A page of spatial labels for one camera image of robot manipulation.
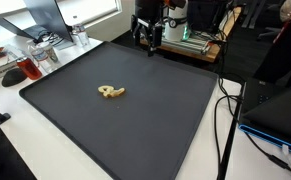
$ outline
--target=white table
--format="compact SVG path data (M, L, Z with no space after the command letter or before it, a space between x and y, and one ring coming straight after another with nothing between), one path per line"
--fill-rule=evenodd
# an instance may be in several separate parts
M265 152L285 160L280 148L253 137ZM236 128L226 180L291 180L291 173L271 162L250 142L247 136Z
M15 37L8 43L25 48L25 41L26 38ZM101 43L92 39L90 41L91 46L85 49L74 46L57 51L61 63L65 64ZM3 88L0 79L0 112L12 116L10 120L0 125L0 128L33 174L43 180L111 179L67 136L19 96L19 90L32 82L26 79L18 85ZM236 95L241 88L239 84L227 80L224 81L224 86L229 94ZM213 113L216 101L222 96L222 92L216 86L177 179L216 179L217 154ZM223 152L232 122L226 101L219 104L217 117L219 144Z

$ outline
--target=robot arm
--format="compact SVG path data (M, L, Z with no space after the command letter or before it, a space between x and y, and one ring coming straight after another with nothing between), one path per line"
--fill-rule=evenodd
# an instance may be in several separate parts
M135 0L135 15L132 15L131 31L135 45L140 44L141 34L148 43L148 56L153 56L162 42L162 7L183 8L186 0Z

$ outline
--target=black mat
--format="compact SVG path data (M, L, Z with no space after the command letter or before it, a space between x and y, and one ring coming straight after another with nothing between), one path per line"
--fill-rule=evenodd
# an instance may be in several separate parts
M174 179L217 75L103 43L20 95L111 177ZM106 99L98 87L126 88Z

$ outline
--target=monitor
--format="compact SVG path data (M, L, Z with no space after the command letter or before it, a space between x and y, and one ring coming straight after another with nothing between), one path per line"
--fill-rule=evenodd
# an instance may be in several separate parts
M24 0L24 3L38 25L73 42L70 27L65 24L55 0Z

